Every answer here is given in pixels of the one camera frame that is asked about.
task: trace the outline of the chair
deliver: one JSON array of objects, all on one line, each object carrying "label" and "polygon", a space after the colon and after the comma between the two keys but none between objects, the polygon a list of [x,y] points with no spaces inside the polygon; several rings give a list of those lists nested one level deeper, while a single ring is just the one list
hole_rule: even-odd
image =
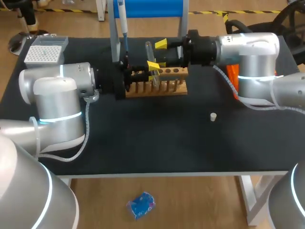
[{"label": "chair", "polygon": [[250,26],[238,20],[225,23],[228,34],[249,32],[272,32],[282,35],[290,48],[297,65],[305,63],[305,0],[298,0],[283,9],[272,22]]},{"label": "chair", "polygon": [[[107,0],[112,61],[119,61],[120,39],[116,18],[119,18],[117,0]],[[180,17],[178,38],[187,34],[188,0],[125,0],[127,18]],[[178,47],[178,57],[183,56],[182,47]]]},{"label": "chair", "polygon": [[0,0],[0,3],[7,10],[15,10],[17,12],[17,17],[20,19],[24,30],[10,39],[9,51],[11,53],[19,55],[29,36],[48,33],[45,30],[38,30],[38,23],[34,15],[34,8],[31,0],[8,0],[5,2]]}]

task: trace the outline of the black tabletop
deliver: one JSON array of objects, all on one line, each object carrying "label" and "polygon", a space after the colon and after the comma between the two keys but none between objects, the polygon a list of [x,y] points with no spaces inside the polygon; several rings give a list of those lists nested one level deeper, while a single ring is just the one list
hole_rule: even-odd
[{"label": "black tabletop", "polygon": [[[133,64],[144,64],[144,43],[129,40]],[[278,74],[298,72],[280,37]],[[29,44],[22,51],[0,105],[0,118],[28,120],[35,106],[23,102],[18,76]],[[109,39],[69,38],[65,63],[90,62],[98,68],[103,91],[111,92],[117,74]],[[212,67],[190,66],[188,95],[116,101],[100,96],[90,106],[90,137],[82,155],[63,163],[41,159],[56,175],[171,172],[286,171],[305,157],[305,117],[292,111],[254,111],[234,99]],[[210,122],[210,113],[217,113]],[[57,152],[71,156],[78,148]]]}]

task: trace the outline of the cable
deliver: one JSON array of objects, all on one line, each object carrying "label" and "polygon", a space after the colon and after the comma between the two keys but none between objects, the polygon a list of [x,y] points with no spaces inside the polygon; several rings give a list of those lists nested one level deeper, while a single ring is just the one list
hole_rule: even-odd
[{"label": "cable", "polygon": [[[234,85],[232,84],[231,80],[228,78],[228,76],[216,65],[213,65],[213,68],[219,72],[220,75],[223,76],[223,78],[226,80],[226,82],[229,84],[229,86],[231,87],[233,93],[235,93],[238,96],[238,92],[235,89]],[[249,104],[245,104],[243,103],[246,107],[252,109],[252,110],[256,110],[256,111],[271,111],[271,110],[291,110],[291,111],[296,111],[296,112],[300,112],[302,114],[305,115],[305,111],[300,109],[300,108],[295,108],[295,107],[289,107],[289,106],[279,106],[276,99],[275,99],[275,95],[273,92],[273,81],[271,81],[270,83],[270,94],[271,94],[271,98],[273,100],[273,103],[275,104],[275,106],[270,106],[270,107],[256,107],[256,106],[252,106]]]},{"label": "cable", "polygon": [[89,133],[90,133],[89,106],[90,106],[90,103],[93,103],[93,102],[97,101],[98,99],[99,99],[99,92],[97,90],[94,91],[94,96],[84,98],[84,100],[86,101],[86,108],[85,108],[86,135],[85,135],[85,139],[84,139],[84,142],[83,142],[81,148],[73,157],[64,158],[64,157],[56,156],[56,155],[52,155],[52,154],[41,154],[41,155],[39,155],[39,157],[51,158],[51,159],[62,161],[62,162],[71,162],[71,161],[75,160],[76,158],[78,158],[79,155],[81,155],[81,153],[83,152],[84,148],[86,147],[86,144],[89,139]]}]

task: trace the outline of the orange object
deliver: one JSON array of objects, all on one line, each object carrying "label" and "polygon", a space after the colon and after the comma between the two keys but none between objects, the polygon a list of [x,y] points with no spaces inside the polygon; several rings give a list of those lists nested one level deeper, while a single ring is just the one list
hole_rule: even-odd
[{"label": "orange object", "polygon": [[238,64],[235,65],[227,65],[227,74],[228,77],[235,87],[235,89],[238,91],[238,74],[239,74],[239,66]]}]

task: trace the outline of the wooden floor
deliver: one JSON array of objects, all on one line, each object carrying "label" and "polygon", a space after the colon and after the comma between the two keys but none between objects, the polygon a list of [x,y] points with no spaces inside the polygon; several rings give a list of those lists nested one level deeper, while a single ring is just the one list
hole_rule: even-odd
[{"label": "wooden floor", "polygon": [[[73,6],[55,0],[48,8],[96,10],[94,0]],[[190,0],[190,10],[281,10],[285,0]],[[245,24],[271,21],[276,14],[230,14]],[[40,28],[71,37],[109,37],[107,22],[96,14],[37,13]],[[175,36],[178,19],[129,19],[131,37]],[[9,38],[20,31],[14,12],[0,12],[0,98],[17,57],[6,52]],[[201,35],[224,35],[217,15],[190,15],[189,29]],[[80,205],[78,229],[246,229],[244,204],[234,177],[158,177],[78,179],[72,188]],[[125,207],[143,191],[155,197],[156,208],[135,222]],[[268,222],[257,227],[268,229]]]}]

